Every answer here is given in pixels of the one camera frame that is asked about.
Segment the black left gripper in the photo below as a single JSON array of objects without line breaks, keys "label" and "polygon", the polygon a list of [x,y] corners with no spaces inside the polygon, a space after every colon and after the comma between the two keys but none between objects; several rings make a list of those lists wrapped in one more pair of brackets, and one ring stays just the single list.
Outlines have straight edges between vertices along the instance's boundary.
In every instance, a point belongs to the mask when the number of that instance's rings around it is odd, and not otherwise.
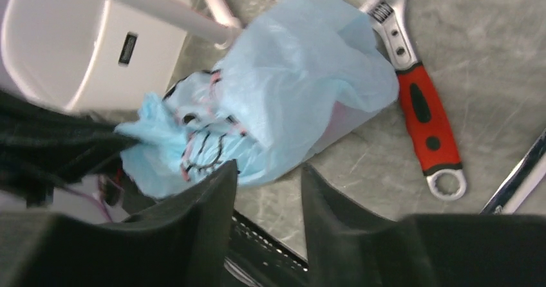
[{"label": "black left gripper", "polygon": [[36,106],[1,92],[1,192],[29,207],[50,201],[87,175],[114,172],[137,141],[115,125]]}]

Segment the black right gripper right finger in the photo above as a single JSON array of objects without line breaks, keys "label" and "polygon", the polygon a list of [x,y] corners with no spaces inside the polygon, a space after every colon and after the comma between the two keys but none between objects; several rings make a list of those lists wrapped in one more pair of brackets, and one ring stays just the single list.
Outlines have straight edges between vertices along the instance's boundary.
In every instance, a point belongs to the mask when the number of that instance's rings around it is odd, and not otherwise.
[{"label": "black right gripper right finger", "polygon": [[544,286],[545,218],[376,215],[301,170],[311,286]]}]

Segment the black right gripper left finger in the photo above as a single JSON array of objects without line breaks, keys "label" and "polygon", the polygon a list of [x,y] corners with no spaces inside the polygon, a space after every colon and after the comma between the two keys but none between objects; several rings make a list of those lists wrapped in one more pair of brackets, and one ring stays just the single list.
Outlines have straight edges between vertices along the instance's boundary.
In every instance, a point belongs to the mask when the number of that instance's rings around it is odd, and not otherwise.
[{"label": "black right gripper left finger", "polygon": [[238,168],[121,223],[45,211],[1,214],[2,286],[221,286]]}]

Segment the light blue printed plastic bag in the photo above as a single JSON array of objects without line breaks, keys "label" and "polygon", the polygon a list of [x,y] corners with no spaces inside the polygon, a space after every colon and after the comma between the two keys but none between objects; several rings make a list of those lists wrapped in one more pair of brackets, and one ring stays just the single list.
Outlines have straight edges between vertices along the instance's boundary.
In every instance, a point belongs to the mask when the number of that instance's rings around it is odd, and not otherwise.
[{"label": "light blue printed plastic bag", "polygon": [[396,101],[399,84],[368,16],[343,0],[281,0],[212,70],[145,97],[138,144],[120,155],[141,193],[183,192],[226,161],[240,185],[286,174]]}]

